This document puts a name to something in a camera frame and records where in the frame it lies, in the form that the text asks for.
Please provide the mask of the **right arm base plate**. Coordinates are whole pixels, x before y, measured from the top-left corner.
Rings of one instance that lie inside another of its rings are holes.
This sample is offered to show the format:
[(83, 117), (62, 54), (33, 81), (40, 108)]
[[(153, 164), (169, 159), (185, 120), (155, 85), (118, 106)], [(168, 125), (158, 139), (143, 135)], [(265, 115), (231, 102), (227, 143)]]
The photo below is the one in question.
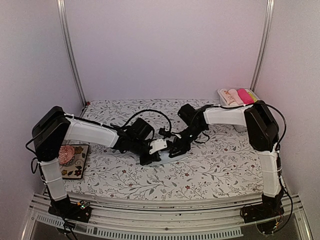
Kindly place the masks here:
[(275, 218), (283, 215), (284, 212), (282, 201), (280, 200), (276, 204), (273, 204), (272, 202), (246, 204), (240, 209), (239, 214), (245, 223), (252, 223)]

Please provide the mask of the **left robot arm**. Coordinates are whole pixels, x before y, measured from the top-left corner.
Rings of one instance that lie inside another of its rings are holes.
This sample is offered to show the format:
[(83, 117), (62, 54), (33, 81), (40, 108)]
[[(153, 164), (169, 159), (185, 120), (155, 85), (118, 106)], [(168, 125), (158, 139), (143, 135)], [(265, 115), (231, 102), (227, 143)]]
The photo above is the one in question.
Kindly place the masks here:
[(152, 152), (151, 140), (147, 139), (153, 130), (141, 118), (131, 126), (108, 126), (68, 115), (60, 106), (52, 107), (33, 127), (32, 138), (29, 140), (34, 145), (32, 152), (39, 163), (52, 207), (63, 217), (70, 217), (75, 211), (59, 167), (59, 151), (64, 141), (81, 141), (102, 145), (121, 153), (134, 153), (138, 155), (140, 165), (144, 166), (161, 160), (158, 152)]

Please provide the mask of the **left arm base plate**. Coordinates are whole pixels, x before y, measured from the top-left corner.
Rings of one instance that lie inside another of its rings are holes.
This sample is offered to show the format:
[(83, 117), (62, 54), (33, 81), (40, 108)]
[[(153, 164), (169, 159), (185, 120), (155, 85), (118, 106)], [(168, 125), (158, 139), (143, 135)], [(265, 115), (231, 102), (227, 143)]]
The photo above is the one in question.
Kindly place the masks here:
[(92, 208), (85, 204), (71, 203), (69, 200), (54, 201), (50, 203), (48, 213), (58, 216), (63, 220), (74, 220), (88, 223), (91, 218)]

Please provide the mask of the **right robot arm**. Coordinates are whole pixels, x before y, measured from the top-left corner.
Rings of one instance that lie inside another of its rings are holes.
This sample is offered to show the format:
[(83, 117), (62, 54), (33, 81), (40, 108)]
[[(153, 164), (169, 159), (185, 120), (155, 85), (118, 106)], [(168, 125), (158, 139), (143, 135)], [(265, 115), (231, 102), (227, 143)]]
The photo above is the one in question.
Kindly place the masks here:
[(240, 215), (245, 223), (273, 218), (284, 213), (281, 199), (285, 193), (282, 182), (282, 165), (279, 157), (279, 126), (270, 112), (270, 105), (262, 100), (255, 103), (226, 107), (207, 104), (198, 109), (183, 105), (178, 116), (186, 123), (186, 129), (174, 137), (168, 156), (175, 158), (191, 149), (200, 133), (210, 125), (227, 124), (244, 126), (251, 147), (257, 152), (263, 177), (261, 204), (244, 206)]

